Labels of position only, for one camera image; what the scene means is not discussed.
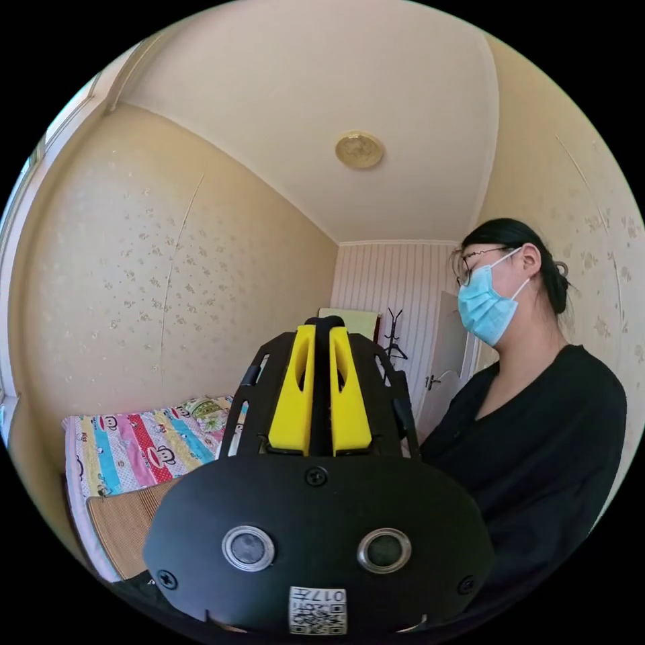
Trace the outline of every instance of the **yellow plastic part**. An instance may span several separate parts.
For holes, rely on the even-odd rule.
[[[334,456],[340,450],[361,450],[372,442],[365,403],[346,327],[334,327],[329,333],[331,373],[331,435]],[[338,372],[345,385],[341,390]]]
[[[301,325],[296,332],[289,366],[269,430],[269,443],[278,450],[300,450],[307,456],[314,399],[316,327]],[[304,373],[304,386],[300,381]]]

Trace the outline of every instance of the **black coat rack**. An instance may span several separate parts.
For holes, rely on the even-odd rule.
[[[390,335],[385,336],[385,338],[390,340],[390,343],[387,347],[385,347],[385,351],[388,355],[388,358],[403,358],[404,361],[408,359],[408,357],[405,355],[405,352],[398,346],[397,341],[399,340],[399,336],[395,336],[396,332],[396,321],[398,320],[398,317],[403,313],[403,309],[399,311],[399,313],[395,316],[393,311],[388,307],[388,311],[390,312],[390,316],[392,317],[392,326],[390,328]],[[397,351],[400,356],[392,356],[392,352]]]

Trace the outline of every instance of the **striped wall panel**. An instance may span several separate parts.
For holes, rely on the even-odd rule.
[[[408,360],[393,359],[406,372],[415,414],[423,403],[425,377],[432,356],[432,343],[439,295],[456,293],[449,266],[454,244],[448,243],[357,243],[339,247],[333,308],[378,311],[382,314],[379,343],[388,341],[394,314],[403,309],[396,325],[398,344]]]

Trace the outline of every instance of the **black hair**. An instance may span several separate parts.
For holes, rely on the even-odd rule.
[[[542,256],[540,275],[551,309],[556,316],[564,313],[566,292],[570,286],[566,279],[566,265],[555,262],[540,236],[530,226],[511,218],[488,220],[466,235],[456,253],[460,255],[462,249],[473,244],[498,244],[500,249],[508,251],[519,249],[524,244],[532,244]]]

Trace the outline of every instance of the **ceiling light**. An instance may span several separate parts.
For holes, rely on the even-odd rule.
[[[364,170],[376,166],[383,157],[383,144],[371,134],[352,130],[336,144],[336,156],[350,168]]]

